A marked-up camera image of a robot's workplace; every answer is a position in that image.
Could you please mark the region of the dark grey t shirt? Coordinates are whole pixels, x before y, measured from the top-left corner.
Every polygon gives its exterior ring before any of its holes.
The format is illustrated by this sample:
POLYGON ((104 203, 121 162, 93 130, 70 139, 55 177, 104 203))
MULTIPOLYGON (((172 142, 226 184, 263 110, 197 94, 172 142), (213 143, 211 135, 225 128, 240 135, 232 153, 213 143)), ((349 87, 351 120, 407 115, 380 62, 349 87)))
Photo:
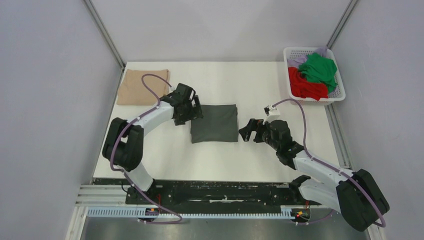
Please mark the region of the dark grey t shirt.
POLYGON ((191 143, 236 143, 239 137, 238 108, 235 104, 202 105, 203 117, 191 121, 191 143))

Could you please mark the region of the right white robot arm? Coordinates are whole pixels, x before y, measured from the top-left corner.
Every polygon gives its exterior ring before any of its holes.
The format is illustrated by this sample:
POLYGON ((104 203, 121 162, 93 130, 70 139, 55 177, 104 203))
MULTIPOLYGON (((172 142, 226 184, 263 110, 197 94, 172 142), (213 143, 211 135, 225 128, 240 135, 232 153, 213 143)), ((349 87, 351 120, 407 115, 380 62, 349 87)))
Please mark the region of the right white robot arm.
POLYGON ((286 121, 265 122, 251 118, 238 132, 245 142, 255 133, 255 143, 267 144, 275 150, 283 165, 303 173, 289 184, 288 196, 293 203, 302 204, 307 200, 329 207, 360 232, 390 210, 387 199, 368 171, 342 169, 315 159, 303 145, 293 140, 286 121))

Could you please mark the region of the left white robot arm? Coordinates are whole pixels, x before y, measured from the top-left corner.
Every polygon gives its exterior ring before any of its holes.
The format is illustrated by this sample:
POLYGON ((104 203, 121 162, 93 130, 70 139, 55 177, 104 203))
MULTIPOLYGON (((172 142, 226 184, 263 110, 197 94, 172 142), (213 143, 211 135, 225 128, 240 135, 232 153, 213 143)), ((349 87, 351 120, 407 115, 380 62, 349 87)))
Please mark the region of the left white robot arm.
POLYGON ((154 179, 142 163, 144 138, 170 120, 180 126, 203 116, 196 91, 179 83, 175 90, 159 98, 151 109, 133 120, 114 118, 105 136, 101 154, 109 160, 113 171, 123 173, 131 185, 139 188, 139 199, 145 204, 151 204, 157 198, 157 190, 151 186, 154 179))

